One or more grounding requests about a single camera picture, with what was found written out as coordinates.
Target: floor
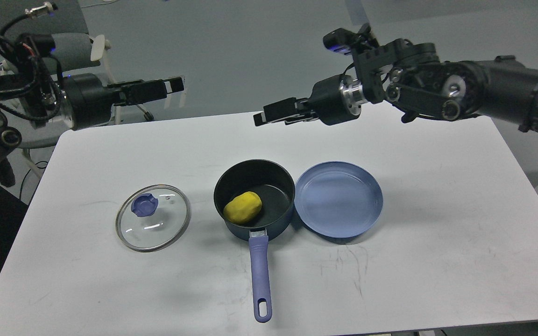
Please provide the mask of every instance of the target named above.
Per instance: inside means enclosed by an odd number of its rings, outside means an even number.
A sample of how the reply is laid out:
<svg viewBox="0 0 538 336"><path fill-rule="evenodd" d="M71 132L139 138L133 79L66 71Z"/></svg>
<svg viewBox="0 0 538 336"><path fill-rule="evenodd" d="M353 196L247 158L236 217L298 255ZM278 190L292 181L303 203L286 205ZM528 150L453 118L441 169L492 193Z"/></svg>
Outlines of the floor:
<svg viewBox="0 0 538 336"><path fill-rule="evenodd" d="M81 0L80 4L103 2ZM445 60L483 60L515 54L526 66L538 68L538 1L518 0L510 8L503 1L485 0L469 6L435 0L420 4L400 1L392 10L386 0L296 4L282 0L282 6L275 7L260 0L207 2L199 6L177 1L144 4L119 0L84 8L83 12L91 34L106 34L112 41L112 64L118 79L186 76L187 92L148 105L156 119L256 111L282 98L308 96L313 83L340 72L350 62L342 55L325 51L322 36L339 27L358 28L364 19L371 21L380 41L403 36L414 42L435 42ZM125 21L117 19L122 13L130 13ZM255 27L262 32L250 30ZM230 40L218 39L218 33L214 35L218 30ZM142 36L155 43L136 45L143 41ZM101 68L88 71L103 72ZM370 106L364 111L370 113ZM122 119L124 123L141 122L142 114L128 108ZM531 183L537 185L538 134L523 136L515 126L496 125ZM32 156L34 161L48 160L52 151L35 149ZM10 160L18 183L9 192L28 204L38 179L27 174L18 152ZM435 330L433 334L538 336L538 322L444 332Z"/></svg>

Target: pan handle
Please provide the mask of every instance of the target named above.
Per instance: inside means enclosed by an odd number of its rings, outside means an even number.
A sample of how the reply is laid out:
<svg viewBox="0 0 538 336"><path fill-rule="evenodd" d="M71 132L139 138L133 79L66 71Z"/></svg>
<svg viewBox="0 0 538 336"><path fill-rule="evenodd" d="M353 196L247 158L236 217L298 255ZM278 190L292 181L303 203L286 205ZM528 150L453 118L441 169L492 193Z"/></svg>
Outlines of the pan handle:
<svg viewBox="0 0 538 336"><path fill-rule="evenodd" d="M267 264L267 245L269 236L250 237L250 268L252 269L252 300L254 300L255 319L265 323L271 319L271 290L269 289L269 266ZM267 305L267 314L261 316L261 305Z"/></svg>

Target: blue shallow dish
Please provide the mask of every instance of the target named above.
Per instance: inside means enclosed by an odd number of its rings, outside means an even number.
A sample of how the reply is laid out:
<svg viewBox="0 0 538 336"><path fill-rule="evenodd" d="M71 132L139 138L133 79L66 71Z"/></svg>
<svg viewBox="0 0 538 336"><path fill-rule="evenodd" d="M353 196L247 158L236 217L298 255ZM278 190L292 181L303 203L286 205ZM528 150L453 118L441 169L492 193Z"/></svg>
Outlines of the blue shallow dish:
<svg viewBox="0 0 538 336"><path fill-rule="evenodd" d="M348 162L323 162L298 179L294 206L300 219L316 233L352 238L379 219L383 193L363 168Z"/></svg>

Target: purple lid knob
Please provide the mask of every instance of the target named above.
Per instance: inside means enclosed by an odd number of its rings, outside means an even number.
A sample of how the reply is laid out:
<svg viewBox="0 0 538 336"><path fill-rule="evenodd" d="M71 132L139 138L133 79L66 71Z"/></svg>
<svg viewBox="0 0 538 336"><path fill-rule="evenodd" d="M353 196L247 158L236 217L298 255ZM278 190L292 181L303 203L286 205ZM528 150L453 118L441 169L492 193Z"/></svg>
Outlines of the purple lid knob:
<svg viewBox="0 0 538 336"><path fill-rule="evenodd" d="M138 217L148 217L155 213L159 200L150 193L142 194L132 202L130 210Z"/></svg>

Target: yellow play dough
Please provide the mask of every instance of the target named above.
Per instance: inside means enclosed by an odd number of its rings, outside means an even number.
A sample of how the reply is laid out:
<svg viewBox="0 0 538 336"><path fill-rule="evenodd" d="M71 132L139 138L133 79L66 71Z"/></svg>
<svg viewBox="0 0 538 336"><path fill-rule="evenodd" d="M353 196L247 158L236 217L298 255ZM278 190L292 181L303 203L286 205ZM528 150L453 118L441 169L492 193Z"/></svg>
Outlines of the yellow play dough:
<svg viewBox="0 0 538 336"><path fill-rule="evenodd" d="M248 223L261 211L261 198L252 191L246 191L229 202L224 208L224 216L232 223Z"/></svg>

